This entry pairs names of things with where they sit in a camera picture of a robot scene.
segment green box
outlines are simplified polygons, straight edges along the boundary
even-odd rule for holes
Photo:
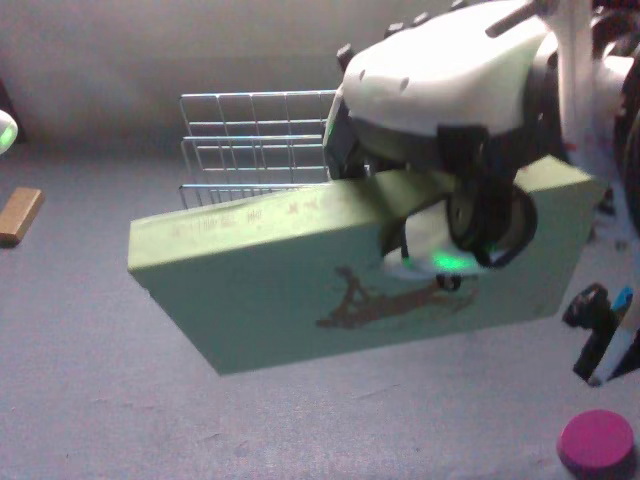
[[[553,158],[516,178],[528,249],[455,293],[385,276],[381,242],[451,178],[404,171],[136,220],[129,272],[221,374],[554,314],[604,186]]]

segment metal wire rack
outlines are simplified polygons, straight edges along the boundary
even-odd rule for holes
[[[329,179],[322,136],[335,90],[185,94],[184,208],[317,186]]]

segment robotic hand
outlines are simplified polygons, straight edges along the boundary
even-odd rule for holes
[[[622,3],[636,2],[458,1],[338,52],[323,139],[332,179],[409,168],[457,180],[389,240],[390,275],[455,289],[508,265],[537,225],[516,173],[549,154],[611,185],[606,234],[640,248],[640,20]],[[640,319],[638,302],[627,316]]]
[[[6,112],[0,110],[0,155],[9,150],[18,136],[18,125]]]

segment metal wire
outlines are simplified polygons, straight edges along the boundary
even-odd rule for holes
[[[191,182],[184,208],[317,186],[335,90],[195,93],[180,97],[181,149]]]

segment gray wall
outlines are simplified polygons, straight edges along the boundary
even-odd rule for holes
[[[334,55],[344,43],[362,49],[381,39],[389,23],[447,6],[442,0],[7,0],[0,78],[34,142],[178,138],[181,93],[334,88]]]

